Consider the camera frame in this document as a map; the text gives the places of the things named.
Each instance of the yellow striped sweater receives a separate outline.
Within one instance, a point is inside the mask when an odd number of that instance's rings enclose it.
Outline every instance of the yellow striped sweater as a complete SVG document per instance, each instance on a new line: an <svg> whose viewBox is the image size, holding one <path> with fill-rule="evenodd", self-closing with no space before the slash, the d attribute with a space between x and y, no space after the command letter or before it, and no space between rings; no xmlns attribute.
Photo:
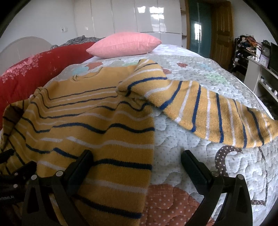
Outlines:
<svg viewBox="0 0 278 226"><path fill-rule="evenodd" d="M168 80L157 63L142 59L52 82L8 106L1 151L13 148L15 155L0 173L33 160L39 176L51 176L89 149L94 163L76 206L91 225L138 225L152 169L153 105L213 142L261 146L278 133L277 122L260 111L197 82Z"/></svg>

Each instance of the red fabric with floral print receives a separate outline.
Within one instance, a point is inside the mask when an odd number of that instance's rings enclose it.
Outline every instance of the red fabric with floral print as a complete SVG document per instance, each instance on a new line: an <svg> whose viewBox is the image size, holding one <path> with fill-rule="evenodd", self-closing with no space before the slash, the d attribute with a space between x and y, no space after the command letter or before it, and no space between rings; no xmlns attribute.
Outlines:
<svg viewBox="0 0 278 226"><path fill-rule="evenodd" d="M0 76L0 130L6 106L29 98L37 87L44 86L67 66L91 58L86 49L93 44L88 42L58 47L26 58L5 71Z"/></svg>

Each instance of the pink floral pattern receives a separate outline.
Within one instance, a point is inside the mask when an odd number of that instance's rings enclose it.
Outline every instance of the pink floral pattern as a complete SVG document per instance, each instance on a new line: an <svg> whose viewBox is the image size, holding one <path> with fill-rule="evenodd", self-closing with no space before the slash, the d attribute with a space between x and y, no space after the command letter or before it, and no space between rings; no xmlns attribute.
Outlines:
<svg viewBox="0 0 278 226"><path fill-rule="evenodd" d="M25 76L26 72L31 68L38 67L39 58L41 58L41 54L36 54L27 58L26 61L23 61L20 64L14 65L7 69L2 76L0 77L0 81L5 83L9 78L14 79L15 76L22 74Z"/></svg>

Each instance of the pillow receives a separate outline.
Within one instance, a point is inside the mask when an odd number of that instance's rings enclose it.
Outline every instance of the pillow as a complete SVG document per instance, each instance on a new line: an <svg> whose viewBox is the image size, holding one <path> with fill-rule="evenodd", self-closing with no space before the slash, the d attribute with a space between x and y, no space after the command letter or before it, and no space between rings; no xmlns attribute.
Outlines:
<svg viewBox="0 0 278 226"><path fill-rule="evenodd" d="M0 77L0 130L6 106L28 99L37 87L44 86L67 66L91 58L85 50L92 44L94 42L58 47L26 58L6 70Z"/></svg>
<svg viewBox="0 0 278 226"><path fill-rule="evenodd" d="M120 32L99 40L86 51L101 58L125 57L149 53L160 44L158 38L146 33Z"/></svg>

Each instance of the pink pillow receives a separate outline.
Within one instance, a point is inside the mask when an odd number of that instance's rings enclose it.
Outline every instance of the pink pillow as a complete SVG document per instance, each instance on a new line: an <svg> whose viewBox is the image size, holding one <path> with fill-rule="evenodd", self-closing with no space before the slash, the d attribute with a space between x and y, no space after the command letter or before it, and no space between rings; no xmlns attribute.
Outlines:
<svg viewBox="0 0 278 226"><path fill-rule="evenodd" d="M149 53L160 44L149 34L120 32L99 40L86 51L100 58L125 57Z"/></svg>

